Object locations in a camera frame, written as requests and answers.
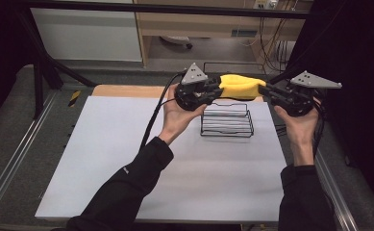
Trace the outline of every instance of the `finger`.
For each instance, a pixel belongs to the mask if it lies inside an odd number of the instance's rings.
[[[310,114],[311,113],[318,114],[318,110],[315,107],[321,108],[321,101],[315,97],[313,98],[313,101],[314,101],[314,106],[312,107],[312,111],[310,112]]]
[[[319,115],[319,112],[318,112],[318,110],[315,107],[313,107],[312,110],[307,113],[307,116],[316,116],[316,117],[318,117],[318,115]]]
[[[175,95],[175,89],[177,88],[178,84],[174,84],[169,86],[168,88],[168,98],[174,98]]]
[[[207,107],[208,107],[208,105],[203,104],[203,105],[199,106],[199,108],[195,109],[195,111],[193,111],[194,117],[202,115]]]
[[[280,107],[280,106],[274,106],[274,111],[276,111],[277,115],[284,121],[286,122],[290,116],[288,115],[287,111]]]

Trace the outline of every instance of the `wire basket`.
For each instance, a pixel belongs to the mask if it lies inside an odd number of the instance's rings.
[[[253,122],[247,104],[221,105],[212,103],[201,115],[201,136],[237,137],[253,136]]]

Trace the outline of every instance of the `wrist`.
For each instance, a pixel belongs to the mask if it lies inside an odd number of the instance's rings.
[[[290,146],[293,153],[294,165],[296,167],[314,165],[312,143],[292,143]]]
[[[174,133],[162,130],[158,137],[167,145],[170,145],[178,136]]]

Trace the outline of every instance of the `black curtain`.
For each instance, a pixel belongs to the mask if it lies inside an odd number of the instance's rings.
[[[13,10],[12,1],[0,0],[0,107],[12,89],[18,70],[35,61],[30,40]],[[27,15],[34,22],[31,13]]]
[[[374,3],[315,0],[314,10],[328,16],[306,22],[288,66],[342,83],[329,90],[329,118],[374,192]]]

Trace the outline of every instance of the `black pole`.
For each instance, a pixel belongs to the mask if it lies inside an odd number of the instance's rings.
[[[25,10],[26,9],[19,9],[16,10],[15,13],[17,18],[19,19],[19,22],[24,27],[25,32],[32,45],[35,47],[35,56],[40,63],[41,73],[43,74],[43,77],[46,79],[51,89],[60,89],[63,86],[63,81],[61,80],[61,77],[55,70],[55,68],[46,60],[46,49],[43,46],[42,40],[38,36],[37,32],[33,29],[31,22],[27,18]]]
[[[82,75],[76,73],[75,71],[71,70],[70,68],[66,67],[65,65],[59,63],[54,58],[52,58],[49,54],[46,54],[46,58],[48,61],[58,70],[64,72],[65,74],[69,75],[70,77],[74,78],[75,80],[81,82],[82,84],[88,87],[96,87],[98,84],[90,81],[89,79],[83,77]]]
[[[181,13],[247,17],[273,17],[290,19],[309,19],[324,15],[323,13],[293,12],[293,11],[269,11],[239,8],[216,8],[155,4],[127,4],[127,3],[94,3],[71,2],[53,0],[19,0],[17,4],[24,7],[41,9],[100,11],[100,12],[133,12],[133,13]]]

